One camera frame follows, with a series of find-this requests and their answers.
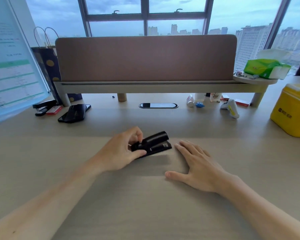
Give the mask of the person's right hand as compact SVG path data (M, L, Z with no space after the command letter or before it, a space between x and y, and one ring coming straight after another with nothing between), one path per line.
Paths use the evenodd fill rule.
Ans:
M197 190L222 194L232 182L239 179L238 176L226 172L217 161L213 164L205 164L203 150L199 145L190 142L200 152L200 158L185 161L189 167L188 182L182 182ZM180 142L175 144L180 153Z

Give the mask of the person's left hand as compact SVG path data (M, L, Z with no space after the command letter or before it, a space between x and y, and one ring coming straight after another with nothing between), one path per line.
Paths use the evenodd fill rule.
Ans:
M143 133L137 126L113 136L96 154L98 165L104 172L124 168L134 161L128 159L131 145L142 140Z

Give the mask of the large black stapler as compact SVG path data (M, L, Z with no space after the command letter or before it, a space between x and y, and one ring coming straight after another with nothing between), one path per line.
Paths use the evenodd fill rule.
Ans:
M172 145L168 140L168 134L165 131L162 131L144 138L141 143L136 142L132 144L130 149L132 152L137 150L145 150L147 153L139 157L143 158L172 149Z

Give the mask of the person's left forearm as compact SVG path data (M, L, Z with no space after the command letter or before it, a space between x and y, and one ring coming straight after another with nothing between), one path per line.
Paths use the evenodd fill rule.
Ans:
M102 161L92 157L66 180L0 219L0 240L51 240L96 177L104 172Z

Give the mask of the person's right forearm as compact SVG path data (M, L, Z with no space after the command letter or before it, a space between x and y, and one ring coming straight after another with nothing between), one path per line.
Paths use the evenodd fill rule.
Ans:
M300 221L257 194L239 177L226 173L217 192L243 215L264 240L300 240Z

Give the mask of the beige desk shelf riser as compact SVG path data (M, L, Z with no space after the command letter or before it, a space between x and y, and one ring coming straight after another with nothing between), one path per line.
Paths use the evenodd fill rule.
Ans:
M65 107L70 106L68 93L254 93L250 104L257 108L268 86L277 82L233 76L233 80L226 81L55 81L54 85Z

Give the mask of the bunch of keys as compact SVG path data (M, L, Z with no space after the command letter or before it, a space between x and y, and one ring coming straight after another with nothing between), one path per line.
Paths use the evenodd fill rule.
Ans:
M246 78L246 79L250 79L250 80L256 80L257 78L259 78L259 75L251 75L248 73L245 73L243 71L236 71L233 74L236 77L241 77L241 78Z

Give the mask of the yellow plastic container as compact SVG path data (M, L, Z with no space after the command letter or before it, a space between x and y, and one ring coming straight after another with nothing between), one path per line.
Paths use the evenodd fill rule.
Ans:
M285 85L270 119L290 136L300 138L300 83Z

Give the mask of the red staples box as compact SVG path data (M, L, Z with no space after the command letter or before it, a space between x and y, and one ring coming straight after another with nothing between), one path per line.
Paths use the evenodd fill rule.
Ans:
M62 106L53 106L51 109L49 109L47 112L46 112L46 115L48 116L54 116L56 115L57 113L59 113L61 110L62 110Z

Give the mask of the brown felt desk divider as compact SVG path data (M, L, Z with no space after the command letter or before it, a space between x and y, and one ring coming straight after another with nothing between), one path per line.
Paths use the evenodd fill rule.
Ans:
M230 81L235 35L58 38L65 82Z

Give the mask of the green tissue pack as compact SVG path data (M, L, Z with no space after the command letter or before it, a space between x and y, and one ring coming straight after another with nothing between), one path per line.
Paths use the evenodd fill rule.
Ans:
M284 63L288 54L281 49L261 50L256 59L247 61L243 72L264 79L284 80L291 69L291 65Z

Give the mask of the small black stapler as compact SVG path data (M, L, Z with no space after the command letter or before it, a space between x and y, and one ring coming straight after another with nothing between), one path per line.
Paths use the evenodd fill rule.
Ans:
M36 109L35 116L44 116L52 107L58 105L56 100L48 100L41 103L33 104L32 108Z

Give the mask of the navy gold-dotted paper bag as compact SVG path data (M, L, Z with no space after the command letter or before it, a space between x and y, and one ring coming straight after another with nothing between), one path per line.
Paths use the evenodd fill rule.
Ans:
M43 47L39 45L39 42L36 38L37 28L42 29L45 36L45 42ZM37 43L37 46L32 47L31 50L41 69L41 72L43 73L44 78L46 79L50 93L52 94L53 98L57 101L59 105L63 105L63 102L61 101L61 98L54 85L54 82L61 82L61 74L60 74L60 68L59 68L59 63L57 58L56 47L50 44L48 35L46 34L47 29L53 30L56 36L59 37L57 32L51 27L47 27L43 29L39 26L36 26L33 29L33 35Z

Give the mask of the blue document folder stand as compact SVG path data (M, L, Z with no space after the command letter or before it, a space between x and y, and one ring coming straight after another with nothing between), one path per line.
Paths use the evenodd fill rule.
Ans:
M47 82L11 0L0 0L0 122L48 96Z

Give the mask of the dark window frame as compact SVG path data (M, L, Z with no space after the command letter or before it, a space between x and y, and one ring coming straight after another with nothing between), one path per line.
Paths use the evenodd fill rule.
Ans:
M205 0L203 12L179 12L181 8L168 13L151 13L149 0L140 0L140 13L117 14L89 14L86 0L77 0L86 37L92 37L90 22L108 21L143 21L144 36L148 36L148 21L155 20L204 20L202 34L207 35L211 21L214 0ZM271 49L282 21L289 8L291 0L281 0L280 6L272 23L264 49Z

